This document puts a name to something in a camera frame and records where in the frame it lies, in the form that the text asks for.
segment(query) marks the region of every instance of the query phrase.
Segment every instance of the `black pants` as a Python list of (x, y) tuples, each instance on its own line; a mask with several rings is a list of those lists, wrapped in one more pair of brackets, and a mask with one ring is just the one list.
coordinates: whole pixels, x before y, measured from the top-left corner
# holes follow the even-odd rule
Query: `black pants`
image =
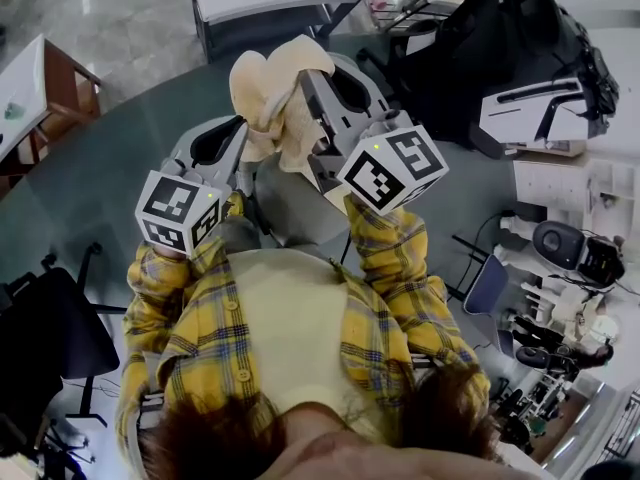
[(520, 316), (515, 318), (515, 322), (527, 331), (527, 333), (513, 331), (513, 337), (525, 347), (543, 348), (554, 353), (562, 344), (563, 336), (559, 332), (536, 325)]

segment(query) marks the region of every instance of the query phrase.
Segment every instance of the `green object on table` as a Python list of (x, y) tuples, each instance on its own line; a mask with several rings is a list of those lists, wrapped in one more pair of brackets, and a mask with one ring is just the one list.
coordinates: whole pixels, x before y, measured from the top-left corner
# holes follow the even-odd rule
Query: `green object on table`
[(7, 108), (4, 109), (5, 119), (20, 119), (24, 115), (24, 108), (17, 103), (9, 102)]

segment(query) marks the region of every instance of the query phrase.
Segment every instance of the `white table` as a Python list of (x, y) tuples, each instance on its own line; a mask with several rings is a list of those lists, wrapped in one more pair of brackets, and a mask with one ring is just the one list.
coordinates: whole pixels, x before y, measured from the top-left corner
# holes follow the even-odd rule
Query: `white table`
[(254, 48), (272, 38), (292, 39), (308, 27), (320, 36), (360, 0), (192, 0), (196, 30), (208, 61), (225, 48)]
[[(76, 73), (91, 84), (90, 113), (80, 109)], [(0, 164), (27, 136), (34, 163), (39, 161), (36, 134), (48, 141), (40, 124), (51, 114), (79, 123), (89, 123), (99, 115), (95, 87), (100, 80), (71, 59), (41, 34), (0, 73)], [(13, 118), (5, 117), (9, 103), (16, 107)], [(24, 174), (0, 167), (0, 175)]]

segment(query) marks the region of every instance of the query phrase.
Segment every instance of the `yellow plaid shirt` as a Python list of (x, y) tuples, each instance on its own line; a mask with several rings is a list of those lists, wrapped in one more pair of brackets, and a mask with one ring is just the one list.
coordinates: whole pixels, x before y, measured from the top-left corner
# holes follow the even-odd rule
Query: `yellow plaid shirt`
[[(410, 365), (410, 352), (445, 364), (477, 359), (447, 308), (442, 280), (426, 275), (424, 222), (403, 209), (380, 217), (350, 197), (345, 203), (366, 275), (359, 279), (332, 262), (348, 287), (342, 361), (381, 408), (393, 410), (404, 377), (390, 360)], [(249, 398), (260, 390), (250, 330), (220, 239), (184, 261), (141, 245), (128, 279), (136, 296), (123, 324), (129, 356), (116, 421), (123, 451), (128, 419), (149, 390), (145, 352), (161, 354), (156, 379), (169, 405), (187, 394), (222, 405), (230, 395)], [(475, 375), (467, 395), (478, 411), (486, 408), (488, 389), (486, 376)]]

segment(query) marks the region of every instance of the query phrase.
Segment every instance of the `reddish brown hair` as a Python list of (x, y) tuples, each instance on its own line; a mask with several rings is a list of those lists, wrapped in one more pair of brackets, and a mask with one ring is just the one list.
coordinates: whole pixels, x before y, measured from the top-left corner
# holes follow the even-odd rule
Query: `reddish brown hair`
[[(478, 372), (477, 366), (437, 368), (414, 386), (412, 372), (405, 370), (407, 390), (396, 422), (396, 445), (493, 459), (491, 419), (479, 418), (465, 395)], [(247, 403), (230, 398), (218, 410), (208, 409), (206, 401), (185, 398), (144, 440), (143, 458), (151, 480), (248, 480), (264, 473), (285, 445), (282, 419), (263, 396)]]

